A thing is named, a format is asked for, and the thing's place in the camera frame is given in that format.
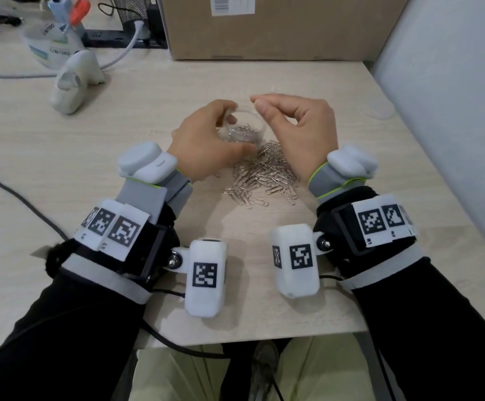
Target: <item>fingernail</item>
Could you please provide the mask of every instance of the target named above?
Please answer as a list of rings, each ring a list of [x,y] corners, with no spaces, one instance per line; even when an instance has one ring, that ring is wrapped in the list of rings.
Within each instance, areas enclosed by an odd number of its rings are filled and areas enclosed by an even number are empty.
[[[263,115],[266,111],[266,101],[263,100],[255,100],[254,107],[258,110],[259,114]]]

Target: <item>person's left hand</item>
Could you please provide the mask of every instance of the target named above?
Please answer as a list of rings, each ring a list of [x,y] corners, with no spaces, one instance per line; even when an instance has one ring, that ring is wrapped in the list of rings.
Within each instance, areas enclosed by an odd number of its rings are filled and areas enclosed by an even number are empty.
[[[192,182],[203,180],[220,169],[233,166],[245,156],[256,154],[257,146],[252,143],[220,139],[217,127],[222,126],[229,108],[237,108],[237,103],[212,101],[185,118],[172,132],[172,145],[167,152],[177,159],[177,167]]]

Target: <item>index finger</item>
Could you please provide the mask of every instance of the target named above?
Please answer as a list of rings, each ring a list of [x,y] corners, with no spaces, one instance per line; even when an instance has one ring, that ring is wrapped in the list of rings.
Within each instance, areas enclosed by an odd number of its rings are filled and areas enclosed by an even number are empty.
[[[207,104],[202,109],[206,111],[207,115],[215,121],[221,116],[224,116],[226,111],[230,108],[237,108],[238,104],[231,100],[214,100]]]
[[[289,96],[287,94],[255,94],[250,101],[266,100],[270,105],[279,109],[282,114],[300,121],[311,107],[311,98]]]

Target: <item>deli logo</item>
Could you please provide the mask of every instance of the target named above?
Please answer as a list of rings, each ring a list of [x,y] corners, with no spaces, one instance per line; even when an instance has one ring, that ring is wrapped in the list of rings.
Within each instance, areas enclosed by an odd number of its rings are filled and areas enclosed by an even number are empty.
[[[55,28],[55,24],[51,23],[44,30],[42,31],[42,35],[46,36],[48,32],[50,32],[53,28]]]
[[[70,56],[70,52],[69,51],[61,51],[59,49],[53,49],[52,47],[50,47],[50,52],[57,53],[58,55]]]

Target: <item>red object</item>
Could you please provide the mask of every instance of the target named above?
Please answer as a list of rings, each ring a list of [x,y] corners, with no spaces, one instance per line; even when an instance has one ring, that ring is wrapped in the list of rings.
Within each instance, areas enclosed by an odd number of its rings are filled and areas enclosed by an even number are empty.
[[[90,1],[77,0],[74,4],[72,12],[70,13],[70,25],[77,26],[81,23],[81,20],[85,18],[86,14],[90,11]]]

